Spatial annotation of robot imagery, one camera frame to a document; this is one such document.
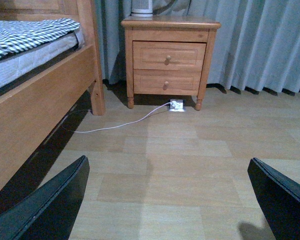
drawer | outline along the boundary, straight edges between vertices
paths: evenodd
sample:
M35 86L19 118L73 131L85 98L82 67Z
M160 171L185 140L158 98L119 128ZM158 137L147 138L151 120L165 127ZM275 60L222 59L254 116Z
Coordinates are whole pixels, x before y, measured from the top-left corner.
M157 28L134 27L132 31L133 41L157 41L157 42L191 42L206 43L208 41L208 29L193 28Z
M201 72L206 44L134 41L133 68Z
M197 95L200 72L134 70L135 94Z

curtain fold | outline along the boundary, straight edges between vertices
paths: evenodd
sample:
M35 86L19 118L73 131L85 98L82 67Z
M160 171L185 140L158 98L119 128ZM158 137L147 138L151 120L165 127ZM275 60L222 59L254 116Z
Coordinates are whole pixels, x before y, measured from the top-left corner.
M123 18L131 0L96 0L102 76L125 79ZM160 15L219 21L209 84L256 91L300 90L300 0L153 0Z
M131 14L131 0L95 0L102 78L115 84L126 78L125 32L121 21Z

power cord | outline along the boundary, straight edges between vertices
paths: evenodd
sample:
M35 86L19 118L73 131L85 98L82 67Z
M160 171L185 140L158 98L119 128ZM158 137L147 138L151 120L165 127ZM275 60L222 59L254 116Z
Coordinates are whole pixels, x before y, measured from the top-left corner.
M105 127L105 128L99 128L99 129L94 129L94 130L90 130L90 131L72 131L70 129L67 129L63 126L63 123L64 121L67 119L67 117L69 117L71 114L75 113L75 112L79 112L79 111L83 111L83 110L78 110L78 111L73 111L71 113L69 113L67 116L65 116L65 118L63 119L62 121L62 128L64 130L67 130L67 131L70 131L70 132L73 132L73 133L78 133L78 134L88 134L88 133L92 133L92 132L97 132L97 131L102 131L102 130L108 130L108 129L116 129L116 128L120 128L120 127L123 127L123 126L126 126L126 125L129 125L129 124L134 124L134 123L137 123L137 122L140 122L142 120L144 120L145 118L147 118L150 114L152 114L153 112L155 112L156 110L168 105L168 104L171 104L172 107L175 107L177 105L177 102L176 101L172 101L172 102L167 102L161 106L158 106L157 108L155 108L154 110L152 110L151 112L149 112L147 115L145 115L143 118L137 120L137 121L132 121L132 122L128 122L128 123L125 123L125 124L122 124L122 125L119 125L119 126L112 126L112 127Z

wall outlet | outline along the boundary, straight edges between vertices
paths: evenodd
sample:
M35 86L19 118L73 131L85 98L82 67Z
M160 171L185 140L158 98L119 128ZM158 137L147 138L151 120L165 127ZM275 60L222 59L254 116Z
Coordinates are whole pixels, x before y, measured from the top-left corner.
M168 105L171 112L184 112L184 101L182 99L171 99Z

nightstand top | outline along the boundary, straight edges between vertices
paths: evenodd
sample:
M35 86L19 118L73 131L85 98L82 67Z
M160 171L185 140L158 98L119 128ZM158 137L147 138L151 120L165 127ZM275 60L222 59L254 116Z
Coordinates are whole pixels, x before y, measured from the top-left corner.
M219 22L206 17L166 15L152 17L128 16L121 24L125 28L218 29L221 27Z

